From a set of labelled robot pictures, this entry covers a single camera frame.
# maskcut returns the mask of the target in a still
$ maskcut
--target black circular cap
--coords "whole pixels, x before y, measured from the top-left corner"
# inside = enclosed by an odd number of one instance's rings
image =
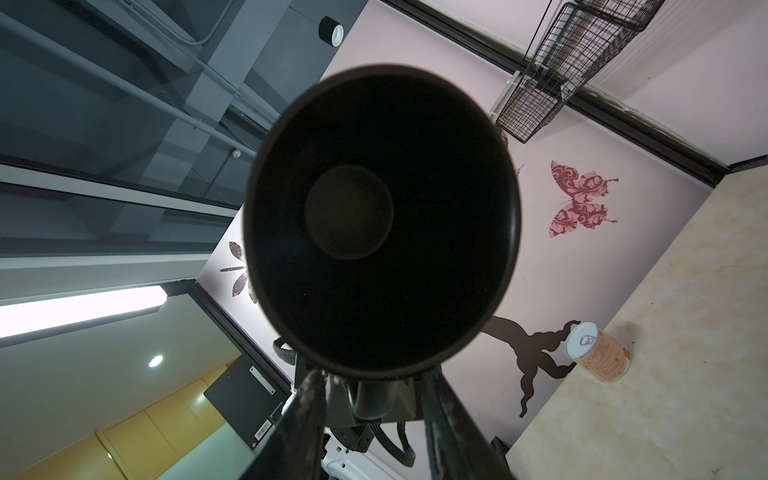
[[[518,185],[462,91],[414,68],[358,68],[274,125],[243,233],[260,305],[290,346],[344,376],[408,376],[458,352],[501,301]]]

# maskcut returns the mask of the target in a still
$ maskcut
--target butterfly decal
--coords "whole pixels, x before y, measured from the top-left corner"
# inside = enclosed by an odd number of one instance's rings
[[[579,177],[575,168],[552,162],[552,177],[570,198],[562,210],[554,216],[549,226],[549,237],[576,230],[578,224],[587,228],[595,228],[603,222],[617,223],[607,218],[608,208],[605,205],[593,204],[596,197],[604,197],[608,193],[608,182],[618,182],[618,178],[603,180],[595,172],[589,172]]]
[[[245,259],[243,258],[243,248],[238,245],[235,242],[230,242],[230,252],[232,252],[232,255],[237,258],[241,262],[245,262]],[[223,268],[220,271],[221,272],[233,272],[234,270],[245,270],[245,265],[241,266],[231,266],[229,268]],[[254,303],[258,303],[256,300],[256,294],[253,293],[253,287],[250,284],[250,280],[248,279],[248,272],[244,272],[242,275],[237,277],[237,280],[235,280],[234,285],[232,285],[232,296],[238,296],[240,295],[243,290],[245,290],[245,286],[248,285],[248,296],[250,297],[251,301]]]
[[[507,137],[506,132],[504,132],[503,130],[502,130],[502,140],[504,141],[504,146],[509,148],[509,137]],[[522,170],[524,166],[525,164],[521,165],[519,168],[515,168],[516,177],[520,176],[520,170]]]

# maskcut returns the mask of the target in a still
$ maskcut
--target ceiling spotlight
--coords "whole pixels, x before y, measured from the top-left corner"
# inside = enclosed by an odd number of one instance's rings
[[[341,45],[344,39],[344,27],[339,22],[330,17],[323,17],[319,25],[318,33],[325,43],[333,47]]]
[[[152,359],[149,361],[149,368],[153,369],[154,367],[160,365],[160,362],[163,361],[162,355],[155,355],[152,357]]]

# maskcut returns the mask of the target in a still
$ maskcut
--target hanging wire shelf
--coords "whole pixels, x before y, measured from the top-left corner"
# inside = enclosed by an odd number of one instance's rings
[[[577,0],[555,16],[496,124],[525,143],[643,31],[664,0]]]

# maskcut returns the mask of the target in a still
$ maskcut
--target dark butterfly decal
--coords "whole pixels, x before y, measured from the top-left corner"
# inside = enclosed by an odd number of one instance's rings
[[[509,148],[509,137],[507,137],[507,133],[502,130],[502,140],[504,140],[504,146]],[[515,175],[520,176],[520,170],[523,169],[525,164],[521,165],[519,168],[515,168]]]
[[[516,322],[500,316],[492,316],[483,327],[483,333],[508,343],[518,357],[518,368],[523,374],[520,379],[520,387],[523,389],[523,398],[520,400],[522,407],[520,418],[528,413],[528,400],[534,394],[533,378],[539,369],[544,370],[553,379],[562,379],[576,366],[575,363],[558,365],[544,351],[554,352],[557,350],[560,344],[568,338],[571,327],[576,323],[579,322],[571,320],[563,325],[562,330],[557,332],[536,332],[528,335],[525,329]]]
[[[617,223],[607,218],[608,208],[605,205],[593,204],[595,197],[604,197],[608,193],[608,182],[618,182],[618,178],[603,180],[595,172],[589,172],[579,177],[575,168],[552,162],[552,177],[571,200],[554,216],[549,226],[549,236],[555,237],[561,233],[576,230],[578,224],[587,228],[595,228],[605,222]]]
[[[238,245],[235,242],[230,242],[230,252],[232,252],[232,255],[234,255],[235,258],[237,258],[241,262],[245,262],[245,259],[243,258],[243,248]],[[245,270],[245,266],[231,266],[229,268],[223,268],[220,271],[221,272],[233,272],[234,270]],[[256,294],[253,293],[253,287],[250,284],[250,280],[248,279],[248,272],[246,271],[239,277],[237,277],[237,280],[235,280],[235,284],[232,285],[232,296],[238,296],[240,295],[243,290],[245,289],[245,286],[248,285],[248,296],[250,297],[251,301],[254,303],[258,303],[256,300]]]

